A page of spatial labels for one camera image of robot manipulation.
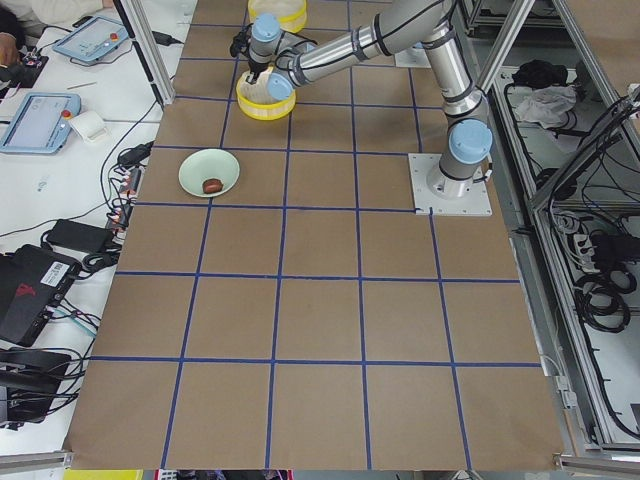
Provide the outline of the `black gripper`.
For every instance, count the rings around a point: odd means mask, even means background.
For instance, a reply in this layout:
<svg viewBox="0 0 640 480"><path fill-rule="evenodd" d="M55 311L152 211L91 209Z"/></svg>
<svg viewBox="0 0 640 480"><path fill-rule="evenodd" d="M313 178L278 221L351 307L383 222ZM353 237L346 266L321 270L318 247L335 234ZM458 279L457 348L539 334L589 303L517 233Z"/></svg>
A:
<svg viewBox="0 0 640 480"><path fill-rule="evenodd" d="M269 61L262 62L262 61L257 61L250 58L248 60L248 65L249 65L250 72L247 75L246 81L249 84L255 84L258 81L261 73L266 71L267 68L269 67Z"/></svg>

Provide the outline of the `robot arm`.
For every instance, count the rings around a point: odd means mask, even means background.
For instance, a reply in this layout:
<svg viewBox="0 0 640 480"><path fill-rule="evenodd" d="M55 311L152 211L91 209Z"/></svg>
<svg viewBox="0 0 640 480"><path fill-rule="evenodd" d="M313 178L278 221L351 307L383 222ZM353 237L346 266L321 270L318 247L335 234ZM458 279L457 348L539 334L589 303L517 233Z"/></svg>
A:
<svg viewBox="0 0 640 480"><path fill-rule="evenodd" d="M274 101L377 57L405 69L417 57L419 68L432 74L447 120L446 146L426 184L440 198L459 199L481 182L477 173L493 134L485 93L468 69L452 23L454 9L452 1L394 1L367 24L325 44L287 31L274 12L264 11L234 37L230 53L247 59L248 83L265 80Z"/></svg>

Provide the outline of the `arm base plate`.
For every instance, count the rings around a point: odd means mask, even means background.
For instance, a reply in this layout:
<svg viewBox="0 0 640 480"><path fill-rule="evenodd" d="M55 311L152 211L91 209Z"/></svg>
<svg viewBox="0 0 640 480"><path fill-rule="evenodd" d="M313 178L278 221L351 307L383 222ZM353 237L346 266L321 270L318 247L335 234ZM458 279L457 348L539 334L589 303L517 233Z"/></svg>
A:
<svg viewBox="0 0 640 480"><path fill-rule="evenodd" d="M471 178L452 180L440 170L440 154L408 155L417 215L489 217L493 214L485 175L478 165Z"/></svg>
<svg viewBox="0 0 640 480"><path fill-rule="evenodd" d="M394 55L397 68L430 69L431 64L421 43L417 43Z"/></svg>

